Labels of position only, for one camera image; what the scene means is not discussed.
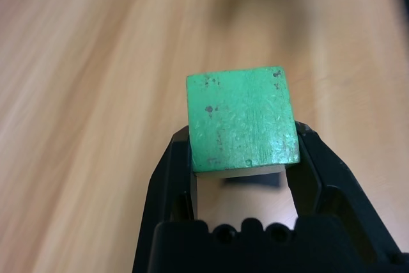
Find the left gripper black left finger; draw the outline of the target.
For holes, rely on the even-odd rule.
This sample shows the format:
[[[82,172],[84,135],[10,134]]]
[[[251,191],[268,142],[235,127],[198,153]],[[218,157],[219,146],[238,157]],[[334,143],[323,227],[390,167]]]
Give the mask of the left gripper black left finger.
[[[147,272],[158,224],[197,219],[197,182],[191,167],[189,128],[171,138],[148,185],[133,272]]]

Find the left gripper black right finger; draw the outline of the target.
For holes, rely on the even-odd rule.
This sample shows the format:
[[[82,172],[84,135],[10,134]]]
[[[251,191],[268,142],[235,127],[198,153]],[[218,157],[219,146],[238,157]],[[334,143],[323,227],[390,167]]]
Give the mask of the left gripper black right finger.
[[[333,217],[370,272],[408,272],[408,253],[395,243],[350,168],[308,125],[295,123],[300,162],[286,170],[298,216]]]

